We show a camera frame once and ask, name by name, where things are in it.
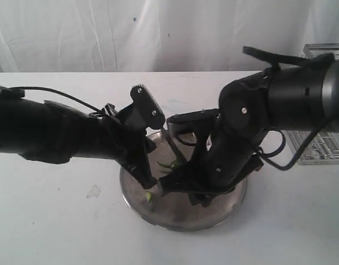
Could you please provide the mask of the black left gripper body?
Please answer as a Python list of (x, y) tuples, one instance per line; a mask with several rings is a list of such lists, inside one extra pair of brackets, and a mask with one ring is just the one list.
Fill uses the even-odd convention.
[(134, 103), (120, 111), (106, 104), (104, 112), (120, 123), (117, 143), (125, 150), (119, 160), (121, 166), (133, 177), (151, 177), (148, 154), (156, 145), (146, 136), (146, 124)]

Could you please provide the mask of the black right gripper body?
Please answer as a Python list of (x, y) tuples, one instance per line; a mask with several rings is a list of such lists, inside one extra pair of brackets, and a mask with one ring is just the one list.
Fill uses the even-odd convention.
[(214, 197), (232, 192), (235, 187), (253, 171), (263, 166), (262, 160), (254, 154), (250, 140), (237, 135), (218, 133), (210, 149), (205, 137), (196, 139), (190, 160), (194, 178), (203, 189), (202, 194), (193, 194), (202, 206), (207, 207)]

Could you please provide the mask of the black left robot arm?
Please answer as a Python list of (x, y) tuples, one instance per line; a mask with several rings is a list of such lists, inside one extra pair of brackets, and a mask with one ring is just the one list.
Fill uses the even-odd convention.
[(148, 159), (156, 145), (144, 128), (129, 121), (134, 104), (119, 112), (108, 113), (108, 105), (85, 114), (58, 102), (24, 97), (23, 88), (0, 86), (0, 153), (56, 165), (73, 157), (115, 160), (144, 189), (157, 183)]

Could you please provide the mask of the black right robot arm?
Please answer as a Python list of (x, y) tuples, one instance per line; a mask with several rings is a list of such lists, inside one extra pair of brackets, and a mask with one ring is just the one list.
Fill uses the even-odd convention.
[(171, 137), (193, 133), (188, 162), (159, 180), (162, 194), (191, 196), (206, 207), (264, 163), (277, 151), (260, 145), (270, 131), (306, 131), (308, 136), (291, 159), (277, 169), (291, 169), (321, 131), (339, 133), (339, 59), (326, 53), (313, 59), (285, 56), (245, 46), (243, 52), (269, 67), (227, 84), (216, 109), (174, 115), (167, 119)]

